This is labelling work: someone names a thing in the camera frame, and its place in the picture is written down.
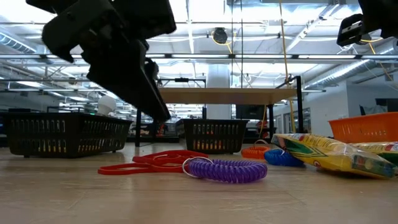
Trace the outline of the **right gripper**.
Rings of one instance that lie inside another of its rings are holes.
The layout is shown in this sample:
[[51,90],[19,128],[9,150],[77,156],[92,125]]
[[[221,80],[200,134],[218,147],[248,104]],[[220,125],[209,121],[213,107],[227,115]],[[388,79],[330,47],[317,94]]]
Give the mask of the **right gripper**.
[[382,38],[397,38],[397,0],[359,0],[363,18],[361,33],[381,30]]

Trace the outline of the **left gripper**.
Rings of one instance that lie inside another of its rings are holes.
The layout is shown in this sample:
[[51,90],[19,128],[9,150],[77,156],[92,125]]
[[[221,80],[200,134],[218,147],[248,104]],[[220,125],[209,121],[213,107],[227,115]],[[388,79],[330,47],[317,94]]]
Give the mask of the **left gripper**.
[[[150,39],[173,33],[177,26],[168,0],[29,0],[30,6],[56,14],[46,23],[43,38],[58,26],[70,33],[113,26],[134,39]],[[86,48],[81,56],[90,64],[87,78],[151,118],[170,119],[157,86],[159,66],[146,56],[139,40],[114,42],[98,48]]]

